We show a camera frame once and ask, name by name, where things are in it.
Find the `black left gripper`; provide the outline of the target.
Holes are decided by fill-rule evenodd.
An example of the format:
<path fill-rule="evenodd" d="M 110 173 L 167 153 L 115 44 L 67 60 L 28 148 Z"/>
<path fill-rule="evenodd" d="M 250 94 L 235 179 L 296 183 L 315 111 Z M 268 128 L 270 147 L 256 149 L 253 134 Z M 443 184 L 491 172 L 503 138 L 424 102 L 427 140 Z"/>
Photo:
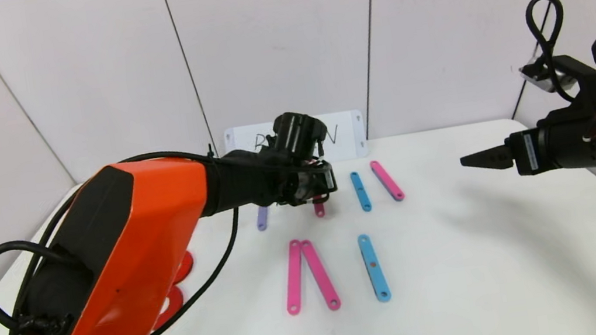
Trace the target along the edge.
<path fill-rule="evenodd" d="M 328 161 L 313 161 L 306 164 L 306 170 L 297 173 L 293 191 L 296 203 L 309 202 L 313 198 L 328 199 L 337 191 L 337 183 L 332 164 Z"/>

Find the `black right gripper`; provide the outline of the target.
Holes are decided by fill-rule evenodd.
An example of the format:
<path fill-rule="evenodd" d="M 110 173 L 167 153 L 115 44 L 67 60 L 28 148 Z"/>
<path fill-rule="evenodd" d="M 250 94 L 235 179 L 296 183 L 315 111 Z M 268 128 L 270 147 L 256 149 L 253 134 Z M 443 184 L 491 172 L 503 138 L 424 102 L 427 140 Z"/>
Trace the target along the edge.
<path fill-rule="evenodd" d="M 567 120 L 513 133 L 505 145 L 460 158 L 468 168 L 507 170 L 516 165 L 521 175 L 559 169 L 596 168 L 596 140 L 583 140 L 586 120 Z"/>

